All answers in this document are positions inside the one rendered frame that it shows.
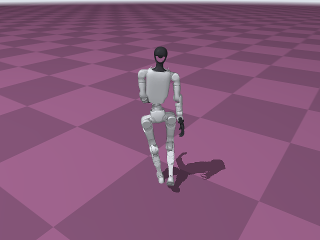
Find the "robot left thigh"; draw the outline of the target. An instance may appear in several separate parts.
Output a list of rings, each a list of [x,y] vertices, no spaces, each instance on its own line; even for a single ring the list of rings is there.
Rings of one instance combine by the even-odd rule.
[[[156,155],[159,153],[158,145],[156,145],[155,136],[154,136],[154,129],[152,124],[152,118],[151,115],[144,115],[141,118],[141,125],[143,128],[143,131],[145,133],[145,136],[147,138],[149,147],[151,146],[153,155]]]

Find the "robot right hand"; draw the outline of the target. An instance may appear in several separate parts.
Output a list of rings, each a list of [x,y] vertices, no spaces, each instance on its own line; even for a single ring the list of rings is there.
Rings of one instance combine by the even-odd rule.
[[[179,130],[181,129],[181,133],[179,134],[180,136],[179,137],[182,137],[183,135],[184,135],[184,129],[185,129],[185,127],[184,127],[184,120],[182,119],[182,117],[179,117],[178,118],[178,123],[180,124],[180,128],[179,128]]]

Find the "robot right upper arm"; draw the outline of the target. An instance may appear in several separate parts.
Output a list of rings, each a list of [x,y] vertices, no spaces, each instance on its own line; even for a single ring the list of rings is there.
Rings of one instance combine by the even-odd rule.
[[[170,71],[170,75],[171,75],[171,80],[174,82],[173,85],[173,100],[175,102],[179,102],[180,101],[180,92],[181,92],[181,82],[180,82],[180,76],[178,73],[176,72],[171,72]]]

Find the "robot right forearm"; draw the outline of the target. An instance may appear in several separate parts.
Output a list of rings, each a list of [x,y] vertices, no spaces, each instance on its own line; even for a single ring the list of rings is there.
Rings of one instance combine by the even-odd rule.
[[[176,107],[177,121],[179,121],[179,117],[181,117],[183,120],[184,119],[183,118],[183,96],[181,94],[179,97],[179,102],[175,103],[175,107]]]

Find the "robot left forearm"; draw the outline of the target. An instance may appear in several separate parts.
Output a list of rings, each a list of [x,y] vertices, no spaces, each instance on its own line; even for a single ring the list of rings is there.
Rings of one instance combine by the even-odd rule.
[[[141,98],[141,95],[140,95],[140,92],[139,92],[139,97],[140,97],[140,100],[143,102],[143,103],[148,103],[148,97],[147,98]]]

